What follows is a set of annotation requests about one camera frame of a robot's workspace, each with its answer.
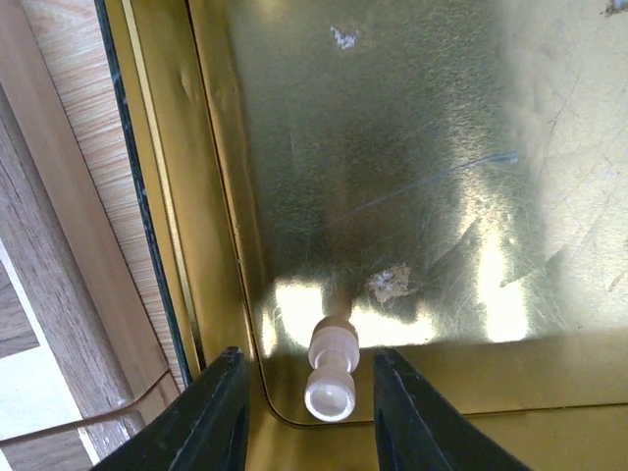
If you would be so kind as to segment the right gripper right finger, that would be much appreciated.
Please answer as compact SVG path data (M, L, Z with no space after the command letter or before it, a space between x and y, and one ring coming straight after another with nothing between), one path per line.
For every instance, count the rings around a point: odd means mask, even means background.
M374 424L382 470L526 470L463 417L398 351L374 354Z

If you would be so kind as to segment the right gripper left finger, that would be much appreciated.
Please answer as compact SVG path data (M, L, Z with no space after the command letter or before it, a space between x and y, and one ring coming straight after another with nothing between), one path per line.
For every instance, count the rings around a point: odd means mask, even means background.
M100 462L102 470L243 470L250 373L226 348L160 416Z

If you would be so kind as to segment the wooden chess board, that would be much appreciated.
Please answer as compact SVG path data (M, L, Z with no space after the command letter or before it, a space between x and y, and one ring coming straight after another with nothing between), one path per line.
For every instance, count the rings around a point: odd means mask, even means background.
M1 466L86 470L179 395L95 5L1 5Z

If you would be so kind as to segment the gold tin with white pieces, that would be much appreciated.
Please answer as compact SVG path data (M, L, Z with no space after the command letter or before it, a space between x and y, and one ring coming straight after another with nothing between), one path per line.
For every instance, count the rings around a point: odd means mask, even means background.
M96 11L183 380L248 359L248 469L377 469L384 347L530 468L626 468L625 2ZM335 315L360 361L326 423Z

